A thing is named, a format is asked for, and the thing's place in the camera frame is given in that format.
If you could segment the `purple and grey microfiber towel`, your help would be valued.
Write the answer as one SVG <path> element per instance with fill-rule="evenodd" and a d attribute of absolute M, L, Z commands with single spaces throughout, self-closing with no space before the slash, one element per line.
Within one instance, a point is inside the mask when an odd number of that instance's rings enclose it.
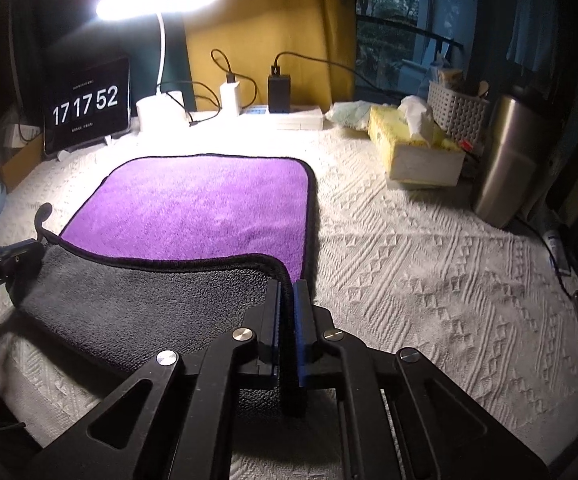
<path fill-rule="evenodd" d="M 127 376 L 162 350 L 200 352 L 278 282 L 266 364 L 298 381 L 293 287 L 317 257 L 317 181 L 291 157 L 150 156 L 108 174 L 10 290 L 52 344 Z"/>

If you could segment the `cardboard box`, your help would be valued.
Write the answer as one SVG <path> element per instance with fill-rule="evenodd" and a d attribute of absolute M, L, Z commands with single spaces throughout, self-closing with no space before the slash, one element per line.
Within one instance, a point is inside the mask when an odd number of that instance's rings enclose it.
<path fill-rule="evenodd" d="M 0 178 L 8 192 L 12 192 L 42 162 L 44 158 L 44 136 L 36 136 L 24 148 L 0 167 Z"/>

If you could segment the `white tablet stand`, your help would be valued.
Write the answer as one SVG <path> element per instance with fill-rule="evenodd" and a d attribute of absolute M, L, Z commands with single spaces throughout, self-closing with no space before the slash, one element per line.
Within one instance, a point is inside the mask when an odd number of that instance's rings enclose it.
<path fill-rule="evenodd" d="M 70 156 L 80 151 L 88 150 L 88 148 L 100 148 L 100 146 L 103 145 L 108 146 L 112 144 L 114 141 L 120 140 L 123 136 L 126 136 L 126 134 L 129 134 L 129 130 L 119 133 L 108 134 L 103 138 L 78 144 L 76 146 L 73 146 L 72 148 L 64 148 L 63 150 L 57 152 L 56 159 L 58 162 L 65 162 Z"/>

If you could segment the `small white box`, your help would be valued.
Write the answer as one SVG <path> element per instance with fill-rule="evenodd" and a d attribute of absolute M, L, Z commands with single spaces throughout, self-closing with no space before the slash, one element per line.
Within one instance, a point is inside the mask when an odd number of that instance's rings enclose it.
<path fill-rule="evenodd" d="M 4 129 L 4 146 L 17 150 L 25 148 L 38 136 L 42 134 L 42 129 L 37 126 L 16 124 L 8 125 Z"/>

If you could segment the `white textured tablecloth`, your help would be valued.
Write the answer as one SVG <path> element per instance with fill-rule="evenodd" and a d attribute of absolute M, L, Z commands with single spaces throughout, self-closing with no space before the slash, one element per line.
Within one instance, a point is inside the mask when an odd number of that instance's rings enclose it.
<path fill-rule="evenodd" d="M 414 347 L 551 465 L 578 437 L 578 317 L 530 232 L 499 231 L 470 211 L 469 191 L 387 184 L 374 144 L 353 131 L 281 131 L 206 122 L 129 134 L 43 162 L 7 197 L 0 245 L 32 237 L 37 208 L 59 233 L 102 179 L 146 155 L 218 153 L 304 160 L 318 182 L 315 302 L 336 326 L 386 352 Z M 58 364 L 11 314 L 0 287 L 0 396 L 42 446 L 111 388 L 86 361 Z M 231 479 L 342 479 L 336 407 L 325 391 L 306 416 L 261 415 L 269 438 L 237 434 Z"/>

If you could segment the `tablet showing clock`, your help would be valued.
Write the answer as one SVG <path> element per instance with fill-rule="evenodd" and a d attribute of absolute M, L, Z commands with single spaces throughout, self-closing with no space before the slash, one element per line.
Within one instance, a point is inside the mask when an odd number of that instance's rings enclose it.
<path fill-rule="evenodd" d="M 129 76 L 129 59 L 117 58 L 52 82 L 44 96 L 45 155 L 126 133 Z"/>

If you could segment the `white desk lamp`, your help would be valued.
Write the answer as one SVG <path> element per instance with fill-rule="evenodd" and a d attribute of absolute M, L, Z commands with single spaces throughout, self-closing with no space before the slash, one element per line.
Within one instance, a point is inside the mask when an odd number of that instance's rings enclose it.
<path fill-rule="evenodd" d="M 101 21 L 125 22 L 154 16 L 158 23 L 158 67 L 151 96 L 136 102 L 141 133 L 158 133 L 168 127 L 187 128 L 192 122 L 182 90 L 167 90 L 164 81 L 167 54 L 165 15 L 190 14 L 211 6 L 216 0 L 99 0 L 96 13 Z"/>

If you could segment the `dark green curtain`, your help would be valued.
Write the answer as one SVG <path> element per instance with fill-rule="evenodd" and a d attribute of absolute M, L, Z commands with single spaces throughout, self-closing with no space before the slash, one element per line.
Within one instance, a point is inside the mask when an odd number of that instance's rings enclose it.
<path fill-rule="evenodd" d="M 44 121 L 46 88 L 57 80 L 117 58 L 130 65 L 129 101 L 153 93 L 158 67 L 154 16 L 125 22 L 98 18 L 99 0 L 0 0 L 0 107 L 28 124 Z M 164 16 L 167 90 L 192 98 L 186 31 L 181 15 Z"/>

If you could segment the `stainless steel tumbler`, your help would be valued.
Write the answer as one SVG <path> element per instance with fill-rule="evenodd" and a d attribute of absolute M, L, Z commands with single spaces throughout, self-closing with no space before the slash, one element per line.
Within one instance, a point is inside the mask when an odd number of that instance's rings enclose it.
<path fill-rule="evenodd" d="M 537 166 L 538 94 L 512 86 L 490 118 L 471 206 L 483 221 L 504 228 L 520 209 Z"/>

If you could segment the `white charger plug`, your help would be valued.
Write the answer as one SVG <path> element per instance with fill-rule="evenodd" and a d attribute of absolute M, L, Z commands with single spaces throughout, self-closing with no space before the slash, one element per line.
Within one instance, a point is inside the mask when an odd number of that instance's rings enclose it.
<path fill-rule="evenodd" d="M 233 73 L 226 73 L 226 80 L 219 87 L 220 105 L 222 111 L 230 116 L 241 113 L 240 82 Z"/>

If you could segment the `white slotted basket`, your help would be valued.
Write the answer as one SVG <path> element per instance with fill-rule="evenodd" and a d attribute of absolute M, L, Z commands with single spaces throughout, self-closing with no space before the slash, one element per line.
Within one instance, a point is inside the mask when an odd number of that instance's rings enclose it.
<path fill-rule="evenodd" d="M 463 88 L 462 70 L 433 67 L 426 102 L 446 136 L 472 151 L 480 142 L 490 102 L 484 96 L 462 92 Z"/>

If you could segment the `black charger plug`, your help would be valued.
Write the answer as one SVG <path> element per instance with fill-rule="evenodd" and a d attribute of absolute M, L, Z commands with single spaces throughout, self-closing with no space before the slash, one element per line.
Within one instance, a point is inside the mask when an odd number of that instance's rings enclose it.
<path fill-rule="evenodd" d="M 268 112 L 289 113 L 291 107 L 291 77 L 281 73 L 277 63 L 272 64 L 267 81 Z"/>

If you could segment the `white power strip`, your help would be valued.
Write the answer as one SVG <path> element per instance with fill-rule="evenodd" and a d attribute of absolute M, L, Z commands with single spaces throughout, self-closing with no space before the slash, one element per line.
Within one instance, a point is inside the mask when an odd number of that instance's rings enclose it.
<path fill-rule="evenodd" d="M 283 130 L 317 130 L 325 128 L 325 114 L 318 107 L 292 107 L 289 113 L 272 113 L 267 105 L 254 105 L 241 114 L 242 122 L 266 125 Z"/>

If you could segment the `wet wipes pack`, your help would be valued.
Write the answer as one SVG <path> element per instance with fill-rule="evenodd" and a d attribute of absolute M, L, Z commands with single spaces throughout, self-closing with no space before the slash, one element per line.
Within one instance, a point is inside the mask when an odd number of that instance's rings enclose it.
<path fill-rule="evenodd" d="M 368 101 L 336 102 L 327 110 L 325 118 L 338 127 L 367 131 L 373 107 L 379 107 L 379 104 Z"/>

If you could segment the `yellow curtain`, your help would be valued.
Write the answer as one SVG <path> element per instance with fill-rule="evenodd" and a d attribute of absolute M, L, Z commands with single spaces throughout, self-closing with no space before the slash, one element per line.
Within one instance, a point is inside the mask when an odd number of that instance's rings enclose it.
<path fill-rule="evenodd" d="M 193 79 L 216 88 L 223 73 L 210 52 L 226 53 L 234 70 L 258 85 L 268 100 L 272 64 L 291 77 L 291 101 L 318 105 L 349 101 L 356 60 L 355 0 L 217 0 L 185 19 Z"/>

